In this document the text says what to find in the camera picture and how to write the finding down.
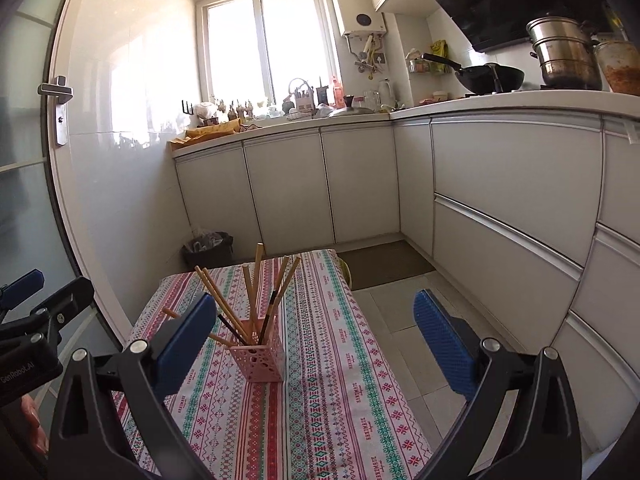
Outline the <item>person's left hand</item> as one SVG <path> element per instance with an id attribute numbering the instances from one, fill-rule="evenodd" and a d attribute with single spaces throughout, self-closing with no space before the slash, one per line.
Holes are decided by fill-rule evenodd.
<path id="1" fill-rule="evenodd" d="M 29 394 L 21 397 L 20 419 L 26 424 L 26 437 L 30 448 L 36 454 L 46 457 L 49 452 L 49 440 L 40 424 L 36 402 Z"/>

